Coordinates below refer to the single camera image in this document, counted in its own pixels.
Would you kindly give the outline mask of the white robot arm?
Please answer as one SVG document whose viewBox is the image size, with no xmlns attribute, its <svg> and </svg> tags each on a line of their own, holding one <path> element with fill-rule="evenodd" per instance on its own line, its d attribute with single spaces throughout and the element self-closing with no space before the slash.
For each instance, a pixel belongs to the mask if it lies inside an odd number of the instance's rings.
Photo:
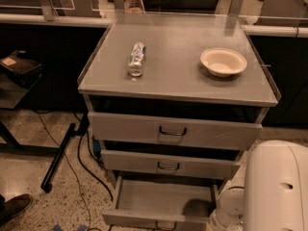
<svg viewBox="0 0 308 231">
<path fill-rule="evenodd" d="M 265 141 L 251 152 L 244 186 L 218 197 L 207 231 L 308 231 L 308 147 Z"/>
</svg>

